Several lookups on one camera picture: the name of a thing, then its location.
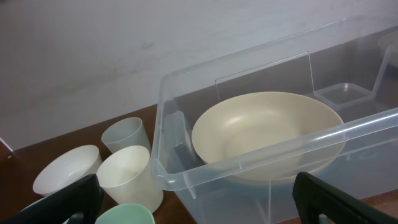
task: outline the green cup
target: green cup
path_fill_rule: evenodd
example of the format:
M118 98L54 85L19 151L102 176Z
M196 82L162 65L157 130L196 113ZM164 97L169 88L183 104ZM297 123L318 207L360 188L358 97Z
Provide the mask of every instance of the green cup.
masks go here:
M97 218L95 224L155 224L151 212L136 203L118 205Z

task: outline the wall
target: wall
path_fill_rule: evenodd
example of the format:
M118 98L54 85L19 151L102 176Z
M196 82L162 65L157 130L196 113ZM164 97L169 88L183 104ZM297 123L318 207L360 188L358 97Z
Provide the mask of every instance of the wall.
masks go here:
M0 136L18 149L157 103L166 73L394 0L0 1Z

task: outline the plastic bin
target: plastic bin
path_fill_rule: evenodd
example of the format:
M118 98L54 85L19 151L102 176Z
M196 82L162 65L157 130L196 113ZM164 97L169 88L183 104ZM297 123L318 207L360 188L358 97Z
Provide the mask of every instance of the plastic bin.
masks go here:
M293 182L286 175L326 168L315 175L356 197L398 189L398 69L382 55L378 40L398 30L396 18L356 17L166 75L161 82L152 177L175 191L197 223L277 223L298 216ZM331 106L344 124L212 164L191 143L192 127L209 108L259 91L307 95ZM294 170L263 182L234 176L294 156L344 145L320 161L302 160ZM283 149L269 156L266 151Z

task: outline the brown table surface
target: brown table surface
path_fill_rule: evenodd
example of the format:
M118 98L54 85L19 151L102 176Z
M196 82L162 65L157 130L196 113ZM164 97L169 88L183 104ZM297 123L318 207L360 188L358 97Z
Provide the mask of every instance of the brown table surface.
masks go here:
M113 123L131 116L143 120L149 141L152 142L156 105L25 147L14 151L10 158L0 161L0 221L17 215L23 208L42 198L33 192L33 182L44 167L63 153L78 146L94 144L98 146L103 160L110 156L110 151L101 142L102 133ZM366 198L363 201L398 217L398 190ZM115 205L116 202L105 195L100 214ZM156 224L195 223L173 192L164 192L163 202L154 212L154 217ZM284 223L300 223L300 220L296 218Z

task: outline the transparent storage box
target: transparent storage box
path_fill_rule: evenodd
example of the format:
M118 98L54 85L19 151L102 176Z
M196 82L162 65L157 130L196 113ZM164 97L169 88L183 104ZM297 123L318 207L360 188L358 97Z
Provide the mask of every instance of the transparent storage box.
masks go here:
M398 47L379 43L397 25L394 17L343 19L166 75L151 155L156 183L174 191L195 221L206 224L297 217L294 179L280 180L319 166L313 175L356 198L398 189ZM191 142L197 119L223 100L261 91L312 97L345 123L204 164ZM311 159L331 147L343 150ZM270 156L270 150L282 152ZM294 157L307 159L265 181L235 178Z

